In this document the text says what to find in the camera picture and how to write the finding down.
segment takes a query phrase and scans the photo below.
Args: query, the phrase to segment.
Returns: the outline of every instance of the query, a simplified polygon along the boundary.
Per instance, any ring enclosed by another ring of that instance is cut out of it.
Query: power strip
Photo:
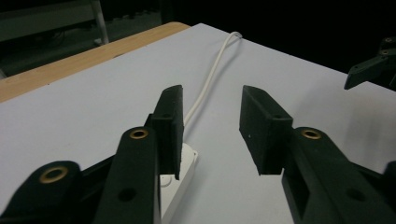
[[[192,180],[197,157],[198,153],[183,143],[179,180],[176,180],[174,175],[161,175],[162,224],[169,224],[177,210],[177,206]]]

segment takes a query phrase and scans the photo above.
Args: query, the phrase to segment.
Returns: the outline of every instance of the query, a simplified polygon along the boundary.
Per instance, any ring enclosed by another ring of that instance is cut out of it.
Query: white table
[[[0,208],[39,166],[71,160],[85,169],[115,153],[120,135],[144,124],[167,87],[181,84],[187,113],[227,33],[197,24],[175,35],[0,104]],[[246,39],[223,54],[208,98],[186,127],[199,152],[172,223],[292,223],[281,176],[259,176],[239,132],[244,85],[322,130],[346,156],[382,173],[396,160],[396,92]]]

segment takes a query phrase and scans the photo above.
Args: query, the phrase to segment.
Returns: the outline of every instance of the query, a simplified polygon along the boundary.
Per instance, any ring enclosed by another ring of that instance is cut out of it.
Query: screw hole
[[[145,138],[147,135],[149,135],[149,132],[141,129],[141,130],[134,130],[133,132],[131,132],[129,136],[133,139],[141,139],[141,138]]]
[[[47,169],[40,176],[39,181],[42,184],[50,184],[56,182],[67,175],[67,168],[64,166],[55,166]]]
[[[357,190],[357,189],[347,189],[346,190],[346,195],[356,201],[359,202],[364,202],[366,201],[366,197],[364,196],[363,193],[361,193],[361,191]]]
[[[321,138],[321,134],[316,132],[316,131],[313,131],[313,130],[303,130],[301,132],[301,134],[304,137],[309,138],[309,139],[319,139],[319,138]]]
[[[126,203],[131,201],[135,195],[136,195],[136,191],[134,191],[134,189],[123,189],[119,193],[119,199],[120,201]]]

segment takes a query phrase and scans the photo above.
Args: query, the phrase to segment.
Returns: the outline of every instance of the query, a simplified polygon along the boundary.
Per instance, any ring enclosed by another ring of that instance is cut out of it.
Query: black mechanical part
[[[366,81],[396,91],[396,36],[384,38],[374,58],[350,68],[344,89]]]
[[[157,136],[137,127],[122,135],[93,220],[100,223],[161,223]]]
[[[14,193],[0,223],[161,223],[159,175],[175,174],[178,179],[182,110],[182,86],[165,89],[144,127],[125,132],[114,156],[82,172],[73,161],[38,168]],[[37,184],[44,171],[49,173],[48,179],[62,178]],[[113,209],[113,215],[107,208]]]
[[[284,123],[279,125],[271,119],[263,119],[274,114],[274,108],[279,108],[265,91],[245,86],[242,98],[253,99],[242,103],[241,120],[255,120],[256,123],[241,122],[241,134],[246,135],[243,130],[263,134],[264,140],[259,136],[247,139],[248,150],[258,169],[259,165],[265,167],[265,163],[270,166],[277,163],[283,168],[282,185],[295,223],[396,223],[394,191],[390,190],[396,183],[394,162],[389,163],[383,175],[371,172],[349,161],[320,130],[310,127],[293,129],[289,122],[289,131],[285,131]],[[270,135],[267,127],[281,131]],[[284,141],[262,147],[262,142],[279,134],[285,136],[276,136],[276,139]]]
[[[153,128],[158,134],[160,174],[175,175],[179,180],[184,133],[181,85],[163,91],[154,113],[148,116],[145,126]]]
[[[239,131],[260,175],[280,175],[293,118],[265,91],[244,86]]]
[[[72,161],[41,166],[16,190],[0,223],[68,223],[81,194],[80,180]]]

